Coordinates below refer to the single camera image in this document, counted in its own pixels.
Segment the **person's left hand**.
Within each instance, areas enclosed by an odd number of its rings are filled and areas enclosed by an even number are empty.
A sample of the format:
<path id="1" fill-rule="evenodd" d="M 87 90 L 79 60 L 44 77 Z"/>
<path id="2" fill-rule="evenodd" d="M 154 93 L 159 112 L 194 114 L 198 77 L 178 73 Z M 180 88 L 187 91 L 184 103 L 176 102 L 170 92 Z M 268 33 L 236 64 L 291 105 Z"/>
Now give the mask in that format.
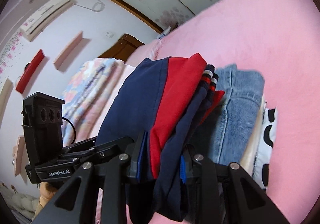
<path id="1" fill-rule="evenodd" d="M 39 205 L 43 208 L 56 194 L 57 189 L 47 182 L 40 184 L 40 199 Z"/>

